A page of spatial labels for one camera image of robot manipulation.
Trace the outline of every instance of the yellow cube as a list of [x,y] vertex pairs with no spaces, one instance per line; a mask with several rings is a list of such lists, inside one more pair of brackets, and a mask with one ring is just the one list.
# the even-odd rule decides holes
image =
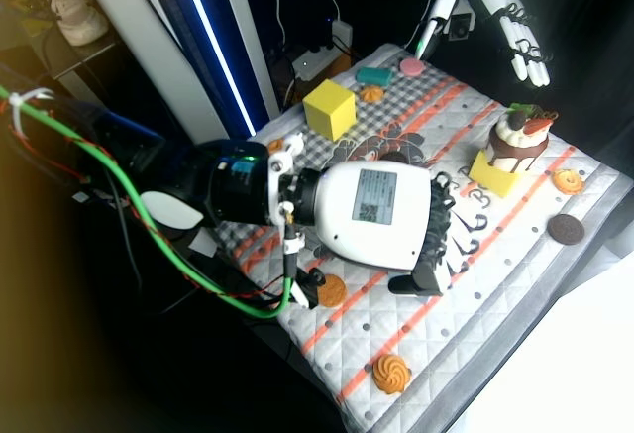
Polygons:
[[355,93],[327,79],[304,98],[304,112],[310,129],[337,141],[357,122]]
[[469,178],[488,188],[494,194],[505,197],[509,194],[513,186],[522,178],[526,172],[505,172],[496,167],[491,167],[486,160],[484,151],[479,151]]

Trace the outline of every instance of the gingham fabric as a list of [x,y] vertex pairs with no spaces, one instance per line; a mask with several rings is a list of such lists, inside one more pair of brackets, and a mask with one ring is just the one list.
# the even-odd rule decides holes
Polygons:
[[[473,184],[469,166],[504,108],[429,65],[420,77],[400,75],[398,64],[406,56],[383,46],[362,62],[393,68],[396,74],[382,102],[358,102],[357,124],[336,144],[301,121],[280,125],[284,130],[276,135],[291,130],[307,135],[298,167],[373,158],[386,148],[405,152],[433,174],[449,173],[459,202],[468,201],[488,220],[486,229],[474,233],[480,249],[469,258],[469,270],[453,277],[446,295],[433,298],[394,296],[387,290],[391,273],[337,258],[320,260],[319,241],[307,230],[300,262],[306,268],[320,264],[323,272],[340,276],[348,298],[338,308],[292,305],[278,320],[331,391],[347,428],[356,432],[445,429],[539,315],[631,187],[627,177],[554,136],[507,198]],[[358,92],[360,87],[351,84],[354,73],[355,68],[338,81]],[[550,179],[558,168],[578,170],[585,191],[576,196],[559,192]],[[584,223],[586,236],[576,247],[564,247],[546,234],[549,218],[562,212]],[[257,284],[281,273],[279,240],[272,229],[226,224],[222,238]],[[388,353],[401,356],[411,370],[403,393],[386,395],[372,380],[372,363]]]

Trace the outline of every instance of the zip tie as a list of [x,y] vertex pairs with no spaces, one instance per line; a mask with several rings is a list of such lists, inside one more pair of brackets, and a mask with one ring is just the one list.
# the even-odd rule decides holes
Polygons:
[[50,91],[48,88],[37,88],[31,91],[27,91],[23,95],[19,95],[18,93],[11,93],[9,95],[9,104],[13,107],[13,113],[12,113],[13,128],[15,129],[16,133],[18,133],[18,135],[21,138],[29,139],[27,138],[27,136],[24,134],[24,131],[22,130],[22,118],[20,117],[20,107],[26,101],[29,101],[31,98],[34,98],[46,93],[53,94],[53,92]]

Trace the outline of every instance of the green hose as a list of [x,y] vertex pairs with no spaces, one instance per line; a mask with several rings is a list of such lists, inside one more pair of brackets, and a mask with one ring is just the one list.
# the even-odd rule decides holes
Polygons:
[[[0,85],[0,98],[8,99],[9,95],[10,95],[9,91],[7,91],[3,86]],[[148,232],[150,233],[150,236],[154,239],[155,243],[158,245],[160,250],[169,258],[169,260],[179,270],[183,272],[183,274],[189,277],[196,284],[202,286],[203,288],[215,294],[218,294],[219,297],[223,301],[231,304],[234,307],[237,307],[238,309],[245,312],[246,314],[249,314],[253,317],[257,317],[260,319],[273,318],[277,316],[277,314],[279,314],[282,310],[284,310],[284,308],[288,305],[288,298],[290,297],[290,288],[292,285],[292,279],[289,277],[286,277],[284,279],[284,291],[281,296],[281,301],[279,302],[277,307],[275,307],[272,310],[257,309],[253,306],[250,306],[249,304],[245,304],[244,302],[239,301],[238,299],[234,299],[233,297],[226,296],[225,291],[223,291],[223,289],[220,286],[218,286],[215,282],[207,279],[200,272],[191,268],[180,257],[180,255],[174,251],[174,249],[169,245],[169,243],[166,242],[161,237],[157,229],[157,226],[154,223],[154,220],[150,216],[148,209],[146,208],[145,204],[143,203],[143,200],[141,199],[141,196],[139,195],[139,192],[135,188],[132,181],[128,178],[126,173],[123,172],[119,168],[119,166],[117,165],[115,161],[113,161],[109,156],[104,154],[103,151],[101,151],[101,149],[99,149],[97,146],[93,146],[91,144],[88,144],[87,142],[84,142],[85,140],[83,137],[81,137],[79,134],[75,133],[72,129],[62,124],[60,121],[53,119],[45,111],[38,110],[27,103],[23,104],[20,107],[20,110],[24,114],[27,114],[31,116],[32,118],[40,121],[41,123],[49,126],[51,129],[57,131],[63,136],[70,138],[78,146],[84,149],[87,153],[89,153],[91,156],[93,156],[98,161],[103,163],[121,182],[121,185],[124,187],[126,192],[128,192],[128,195],[130,196],[130,200],[132,201],[135,208],[137,209],[137,212],[139,213],[139,217],[141,218],[141,220],[143,220],[146,226],[150,228]]]

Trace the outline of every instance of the led light strip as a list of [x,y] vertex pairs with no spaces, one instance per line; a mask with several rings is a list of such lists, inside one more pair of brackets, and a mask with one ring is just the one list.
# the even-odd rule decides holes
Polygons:
[[240,112],[242,113],[242,117],[247,123],[247,128],[249,129],[249,133],[254,136],[256,134],[256,130],[254,129],[254,125],[251,123],[251,119],[249,118],[249,113],[247,113],[247,108],[245,107],[245,103],[242,100],[242,96],[240,96],[240,92],[238,91],[238,87],[236,86],[236,82],[234,81],[234,77],[229,70],[229,65],[225,60],[225,56],[220,49],[220,45],[218,44],[218,39],[216,39],[216,34],[214,33],[214,29],[211,27],[211,22],[209,22],[209,17],[207,17],[207,13],[205,12],[205,8],[202,5],[201,0],[192,0],[194,6],[196,7],[196,11],[198,12],[198,16],[202,22],[205,31],[207,32],[207,37],[209,38],[209,42],[211,42],[211,46],[216,53],[216,57],[218,61],[220,61],[220,66],[225,73],[225,77],[229,82],[229,86],[231,87],[231,91],[234,93],[234,97],[236,98],[236,102],[238,103],[238,107],[240,108]]

